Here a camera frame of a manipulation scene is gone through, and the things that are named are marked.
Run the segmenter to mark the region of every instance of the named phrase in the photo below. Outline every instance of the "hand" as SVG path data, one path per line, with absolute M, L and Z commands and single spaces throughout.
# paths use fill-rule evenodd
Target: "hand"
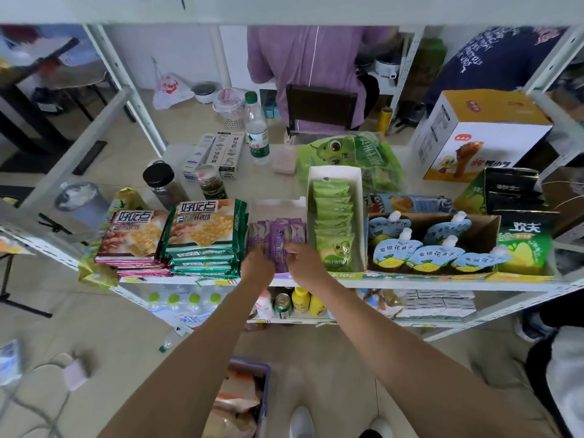
M 251 281 L 257 284 L 260 290 L 267 289 L 276 273 L 274 263 L 266 259 L 264 249 L 265 245 L 255 246 L 241 263 L 241 281 Z
M 288 270 L 300 287 L 317 292 L 335 279 L 329 275 L 317 251 L 303 243 L 286 243 Z

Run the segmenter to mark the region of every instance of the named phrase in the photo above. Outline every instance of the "spice jar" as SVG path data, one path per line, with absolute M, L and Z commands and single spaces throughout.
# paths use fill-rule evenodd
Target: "spice jar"
M 194 176 L 199 182 L 205 198 L 208 200 L 224 200 L 227 198 L 225 185 L 216 165 L 200 165 L 195 169 Z
M 172 210 L 182 201 L 189 201 L 189 196 L 178 181 L 175 180 L 175 173 L 164 161 L 154 163 L 144 170 L 142 178 L 150 186 L 154 195 L 162 205 Z

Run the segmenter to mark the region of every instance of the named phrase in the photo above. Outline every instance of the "cartoon eye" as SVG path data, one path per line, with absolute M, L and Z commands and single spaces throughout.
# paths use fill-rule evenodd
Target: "cartoon eye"
M 333 152 L 339 152 L 340 150 L 340 143 L 334 139 L 329 143 L 329 149 L 332 150 Z

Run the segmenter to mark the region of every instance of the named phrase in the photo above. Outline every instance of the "navy blue t-shirt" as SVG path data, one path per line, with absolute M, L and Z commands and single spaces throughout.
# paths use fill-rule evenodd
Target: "navy blue t-shirt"
M 565 27 L 488 28 L 444 65 L 424 95 L 424 103 L 434 108 L 443 90 L 524 86 L 565 31 Z

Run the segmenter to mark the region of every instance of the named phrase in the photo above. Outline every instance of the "large green plastic bag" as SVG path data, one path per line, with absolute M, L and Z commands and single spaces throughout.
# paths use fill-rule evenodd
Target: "large green plastic bag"
M 387 142 L 374 134 L 362 132 L 317 139 L 296 146 L 297 169 L 301 179 L 308 179 L 311 166 L 355 166 L 361 168 L 363 189 L 399 192 L 403 170 Z

